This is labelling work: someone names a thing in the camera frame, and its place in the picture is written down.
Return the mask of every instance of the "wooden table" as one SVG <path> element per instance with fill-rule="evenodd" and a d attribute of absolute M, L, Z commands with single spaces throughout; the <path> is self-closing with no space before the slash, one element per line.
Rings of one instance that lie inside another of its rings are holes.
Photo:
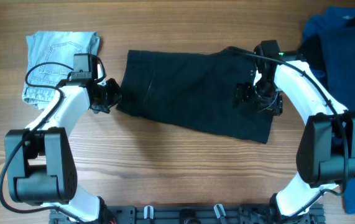
<path fill-rule="evenodd" d="M 208 54 L 229 45 L 250 50 L 267 39 L 278 40 L 282 50 L 296 49 L 308 18 L 332 4 L 353 7 L 355 1 L 0 4 L 0 170 L 5 134 L 40 114 L 21 100 L 26 35 L 38 30 L 97 31 L 99 56 L 108 75 L 120 83 L 129 49 Z M 266 145 L 116 110 L 89 111 L 73 130 L 70 145 L 79 183 L 108 205 L 266 203 L 296 173 L 303 127 L 286 97 L 284 113 L 274 119 Z M 355 223 L 355 215 L 344 213 L 341 198 L 326 195 L 321 202 L 328 223 Z M 48 212 L 18 215 L 0 204 L 0 223 L 47 222 Z"/>

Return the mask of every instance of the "robotic arm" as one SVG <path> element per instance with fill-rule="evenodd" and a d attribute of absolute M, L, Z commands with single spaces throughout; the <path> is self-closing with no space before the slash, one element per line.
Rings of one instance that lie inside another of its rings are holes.
<path fill-rule="evenodd" d="M 220 204 L 214 208 L 107 207 L 100 197 L 81 188 L 77 184 L 68 136 L 86 110 L 109 113 L 110 107 L 121 99 L 115 80 L 109 79 L 103 84 L 97 82 L 103 70 L 98 67 L 96 57 L 88 54 L 74 56 L 74 71 L 69 74 L 70 79 L 61 80 L 57 85 L 63 93 L 62 103 L 47 122 L 22 145 L 10 163 L 7 174 L 11 198 L 15 202 L 57 208 L 50 215 L 51 223 L 193 224 L 214 223 L 210 220 L 217 218 L 221 224 L 261 224 L 301 223 L 308 220 L 313 217 L 310 214 L 310 205 L 320 198 L 320 192 L 334 189 L 342 183 L 345 166 L 348 177 L 355 177 L 355 112 L 347 111 L 344 105 L 337 102 L 318 83 L 308 64 L 301 61 L 299 55 L 280 53 L 276 41 L 262 42 L 256 47 L 255 55 L 273 58 L 277 62 L 256 58 L 258 71 L 255 80 L 258 81 L 238 83 L 238 99 L 234 102 L 251 101 L 259 107 L 259 111 L 269 110 L 274 115 L 279 115 L 282 112 L 282 96 L 279 93 L 281 89 L 306 124 L 297 153 L 298 173 L 285 189 L 271 197 L 268 205 L 242 205 L 226 209 Z M 336 127 L 338 121 L 327 102 L 311 81 L 278 61 L 290 61 L 291 65 L 305 71 L 331 100 L 340 119 L 345 123 L 349 144 L 348 164 L 344 162 L 341 144 L 333 144 L 334 139 L 341 138 L 341 135 Z M 26 129 L 9 131 L 5 138 L 6 157 L 27 136 L 29 130 L 34 129 L 51 112 L 59 98 L 60 94 L 56 91 L 51 104 Z M 29 164 L 28 159 L 35 159 L 38 155 L 46 156 L 46 165 Z M 257 215 L 253 214 L 254 206 Z"/>

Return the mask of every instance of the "light blue garment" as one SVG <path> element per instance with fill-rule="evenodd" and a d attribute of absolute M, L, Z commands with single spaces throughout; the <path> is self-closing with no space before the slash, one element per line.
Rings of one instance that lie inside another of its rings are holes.
<path fill-rule="evenodd" d="M 38 31 L 27 36 L 28 67 L 44 62 L 58 62 L 73 68 L 73 55 L 91 53 L 97 55 L 100 38 L 97 32 Z M 28 82 L 36 85 L 55 86 L 67 77 L 69 69 L 60 65 L 43 65 L 36 68 Z M 24 83 L 22 100 L 40 110 L 46 108 L 55 90 L 29 87 Z"/>

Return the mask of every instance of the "wooden surface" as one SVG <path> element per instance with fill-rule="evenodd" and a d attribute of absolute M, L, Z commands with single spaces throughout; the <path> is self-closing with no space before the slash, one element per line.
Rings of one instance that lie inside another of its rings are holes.
<path fill-rule="evenodd" d="M 129 49 L 208 54 L 229 45 L 250 50 L 262 40 L 277 39 L 282 50 L 292 50 L 311 15 L 332 4 L 355 6 L 355 1 L 296 0 L 64 2 L 0 4 L 0 170 L 4 135 L 40 114 L 21 100 L 26 35 L 38 30 L 97 31 L 99 56 L 108 75 L 120 83 Z M 266 203 L 296 173 L 304 125 L 284 100 L 284 113 L 274 119 L 266 145 L 116 110 L 97 115 L 89 111 L 70 136 L 79 183 L 108 205 Z M 341 198 L 327 195 L 322 202 L 328 223 L 355 223 L 355 215 L 344 213 Z M 0 223 L 47 222 L 48 212 L 18 215 L 0 205 Z"/>

